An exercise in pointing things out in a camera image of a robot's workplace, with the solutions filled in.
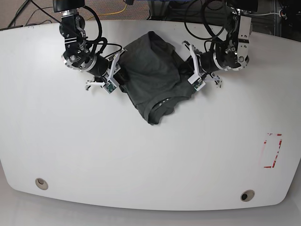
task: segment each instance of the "white table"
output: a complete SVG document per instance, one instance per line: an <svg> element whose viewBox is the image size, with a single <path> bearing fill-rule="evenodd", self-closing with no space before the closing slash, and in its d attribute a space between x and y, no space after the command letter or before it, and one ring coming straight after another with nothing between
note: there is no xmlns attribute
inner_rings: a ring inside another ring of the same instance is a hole
<svg viewBox="0 0 301 226"><path fill-rule="evenodd" d="M202 25L190 27L206 36ZM86 31L93 39L96 23ZM103 22L103 35L124 46L148 31L183 58L183 40L203 50L182 23ZM0 32L0 39L0 159L13 189L146 210L238 209L285 198L301 158L300 43L253 33L245 70L219 73L221 89L207 85L150 126L119 90L85 91L91 76L62 63L57 24ZM264 167L279 137L268 133L282 134L273 168ZM242 202L250 189L255 197Z"/></svg>

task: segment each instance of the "dark gray t-shirt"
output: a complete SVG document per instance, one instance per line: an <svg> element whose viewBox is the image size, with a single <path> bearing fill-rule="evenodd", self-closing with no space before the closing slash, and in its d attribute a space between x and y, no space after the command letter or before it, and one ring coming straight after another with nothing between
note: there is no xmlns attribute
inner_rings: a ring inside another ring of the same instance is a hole
<svg viewBox="0 0 301 226"><path fill-rule="evenodd" d="M125 49L119 63L126 69L129 82L120 89L149 124L159 124L163 115L171 114L178 102L190 99L195 92L187 81L191 71L179 72L184 61L174 46L155 32L148 32Z"/></svg>

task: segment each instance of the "carpet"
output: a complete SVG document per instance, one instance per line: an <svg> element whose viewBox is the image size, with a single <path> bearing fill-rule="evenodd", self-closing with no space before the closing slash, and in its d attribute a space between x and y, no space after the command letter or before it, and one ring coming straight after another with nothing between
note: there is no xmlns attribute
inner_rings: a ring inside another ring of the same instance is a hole
<svg viewBox="0 0 301 226"><path fill-rule="evenodd" d="M15 16L19 7L24 3L25 0L1 0L0 7L0 28L5 28L8 26L9 22ZM52 0L35 0L40 7L51 7ZM97 14L110 13L121 11L125 3L123 0L86 0L86 5L91 7ZM16 20L16 25L25 25L31 14L37 8L33 4L29 4L27 8L22 12L19 18ZM54 13L52 8L45 9L50 15L58 20L61 20L60 13ZM80 15L85 19L92 16L88 11L81 8L79 9ZM149 7L147 1L134 2L134 5L127 6L126 10L120 14L102 16L101 20L145 20L149 16ZM37 11L33 17L30 19L29 24L39 24L45 20L51 20L47 15L45 15L40 10Z"/></svg>

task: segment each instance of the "round hole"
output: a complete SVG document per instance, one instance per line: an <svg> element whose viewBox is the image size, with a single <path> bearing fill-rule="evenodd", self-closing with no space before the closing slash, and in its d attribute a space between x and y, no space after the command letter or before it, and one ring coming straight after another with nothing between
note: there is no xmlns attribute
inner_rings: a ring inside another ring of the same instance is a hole
<svg viewBox="0 0 301 226"><path fill-rule="evenodd" d="M248 190L241 194L240 199L243 202L248 202L251 201L254 198L254 196L255 192L253 190Z"/></svg>
<svg viewBox="0 0 301 226"><path fill-rule="evenodd" d="M242 196L241 196L241 199L244 201L244 200L246 200L248 198L248 196L246 195L246 194L243 194Z"/></svg>
<svg viewBox="0 0 301 226"><path fill-rule="evenodd" d="M48 189L48 184L45 180L41 179L41 178L37 178L36 179L36 186L39 188L39 189L42 189L42 190L47 190Z"/></svg>
<svg viewBox="0 0 301 226"><path fill-rule="evenodd" d="M44 184L44 181L41 180L41 179L38 179L38 183L39 183L40 185L43 185L43 184Z"/></svg>

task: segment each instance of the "black cable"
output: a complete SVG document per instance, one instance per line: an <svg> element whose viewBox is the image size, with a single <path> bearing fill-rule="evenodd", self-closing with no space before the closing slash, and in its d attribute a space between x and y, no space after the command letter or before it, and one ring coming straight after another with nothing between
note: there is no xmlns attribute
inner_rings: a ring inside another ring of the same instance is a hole
<svg viewBox="0 0 301 226"><path fill-rule="evenodd" d="M212 42L212 43L221 43L221 42L219 42L219 41L213 41L213 40L207 40L207 41L205 41L205 42L204 42L204 49L205 49L206 52L208 52L207 47L206 47L206 44L207 44L208 42Z"/></svg>
<svg viewBox="0 0 301 226"><path fill-rule="evenodd" d="M172 20L173 22L182 22L184 23L182 18L173 18ZM203 22L194 22L194 21L190 21L190 20L186 20L187 23L192 23L192 24L204 24ZM213 24L213 23L208 23L211 26L217 26L217 27L222 27L223 24Z"/></svg>
<svg viewBox="0 0 301 226"><path fill-rule="evenodd" d="M222 29L220 30L220 32L218 32L217 34L213 33L213 31L211 30L211 28L210 28L210 26L209 26L209 24L208 24L208 22L206 21L206 18L205 18L205 9L213 1L222 1L222 5L223 5L224 11L225 11L225 23L224 23L224 26L222 27ZM217 39L217 40L221 41L221 39L219 39L218 36L223 32L223 30L225 30L225 28L227 26L227 23L228 23L225 0L208 0L208 1L206 1L204 3L204 5L203 5L202 9L201 9L201 18L203 20L203 23L204 23L204 26L205 26L206 30L212 36L212 39Z"/></svg>
<svg viewBox="0 0 301 226"><path fill-rule="evenodd" d="M91 51L91 55L93 56L94 53L95 53L95 51L96 51L97 45L101 41L101 38L102 38L102 35L103 35L103 27L102 27L102 24L100 22L100 19L99 19L97 13L95 13L94 10L92 10L89 6L84 6L83 8L86 9L86 10L88 10L90 13L93 14L93 16L94 16L94 18L95 18L95 20L97 22L97 26L98 26L98 36L97 36L97 38L95 40L93 40L93 41L97 42L97 44L93 45L92 51ZM106 47L106 44L108 43L108 41L105 38L102 38L102 40L103 40L103 46L102 46L102 48L101 48L100 51L103 51L104 48Z"/></svg>
<svg viewBox="0 0 301 226"><path fill-rule="evenodd" d="M223 5L221 5L221 6L218 7L218 8L210 8L209 5L208 5L207 8L210 9L210 10L213 10L213 11L217 11L217 10L222 9L222 8L223 8Z"/></svg>
<svg viewBox="0 0 301 226"><path fill-rule="evenodd" d="M11 20L11 22L8 25L8 28L14 24L14 26L16 25L16 19L18 18L18 16L22 13L22 11L28 6L28 3L30 2L30 0L26 0L21 6L20 8L17 10L14 18Z"/></svg>
<svg viewBox="0 0 301 226"><path fill-rule="evenodd" d="M279 5L280 5L280 7L283 9L283 6L282 6L280 0L278 0L278 3L279 3Z"/></svg>
<svg viewBox="0 0 301 226"><path fill-rule="evenodd" d="M151 17L151 11L149 10L149 12L150 12L150 15L149 15L149 17L148 17L146 20L149 20L149 19L150 19L150 17Z"/></svg>
<svg viewBox="0 0 301 226"><path fill-rule="evenodd" d="M77 37L79 37L81 40L86 40L87 43L90 44L98 44L98 42L96 41L91 41L91 40L87 40L84 39L81 35L77 34L76 32L73 31L73 29L71 29L68 25L60 22L59 20L55 19L53 16L51 16L49 13L47 13L45 10L43 10L40 6L38 6L33 0L30 0L32 2L33 5L35 5L38 9L40 9L43 13L45 13L47 16L49 16L51 19L53 19L54 21L58 22L60 25L65 26L65 28L67 30L69 30L69 32L71 32L72 34L76 35Z"/></svg>
<svg viewBox="0 0 301 226"><path fill-rule="evenodd" d="M47 22L47 21L49 21L49 22L52 24L52 21L51 21L51 20L45 20L45 21L43 21L42 23L39 23L39 24L37 24L37 25L43 24L43 23L45 23L45 22Z"/></svg>
<svg viewBox="0 0 301 226"><path fill-rule="evenodd" d="M180 14L180 13L178 13L178 12L173 12L173 13L175 13L175 14L177 14L177 15L179 15L179 16L185 16L185 14ZM199 14L200 12L197 12L197 13L195 13L195 14L191 14L191 15L187 15L187 16L196 16L197 14Z"/></svg>
<svg viewBox="0 0 301 226"><path fill-rule="evenodd" d="M189 8L190 8L194 3L196 3L197 1L198 1L198 0L194 0L194 1L187 7L186 12L185 12L185 18L184 18L184 26L185 26L187 32L188 32L192 37L194 37L194 38L196 38L196 39L199 39L199 40L212 40L212 39L216 39L216 38L224 31L224 29L225 29L225 27L226 27L226 25L227 25L227 19L226 19L226 20L225 20L225 24L223 25L223 27L222 27L222 29L220 30L220 32L218 32L217 34L214 34L214 33L211 31L211 29L210 29L210 27L209 27L209 25L208 25L208 22L205 20L205 8L208 6L208 4L209 4L210 2L216 1L216 0L209 0L209 1L206 1L206 2L203 4L203 7L202 7L202 9L201 9L201 17L203 18L204 26L205 26L205 28L207 29L208 33L211 35L211 38L200 38L200 37L194 35L194 34L188 29L187 24L186 24L187 12L188 12Z"/></svg>
<svg viewBox="0 0 301 226"><path fill-rule="evenodd" d="M183 1L183 2L177 2L177 1L174 1L174 3L178 4L178 5L185 5L187 4L189 1Z"/></svg>
<svg viewBox="0 0 301 226"><path fill-rule="evenodd" d="M29 17L29 19L27 20L27 22L26 22L26 24L25 24L25 26L27 26L27 24L28 24L28 22L30 21L30 19L32 18L32 16L37 12L37 11L39 11L40 9L36 9L33 13L32 13L32 15Z"/></svg>
<svg viewBox="0 0 301 226"><path fill-rule="evenodd" d="M108 58L112 55L114 55L115 53L118 53L119 51L122 50L122 46L119 45L119 44L114 44L114 43L108 43L108 46L118 46L120 49L118 49L117 51L113 52L113 53L110 53L109 55L105 56L104 58Z"/></svg>
<svg viewBox="0 0 301 226"><path fill-rule="evenodd" d="M24 5L24 3L19 7L19 9L17 10L15 16L19 13L19 11L20 11L21 7Z"/></svg>

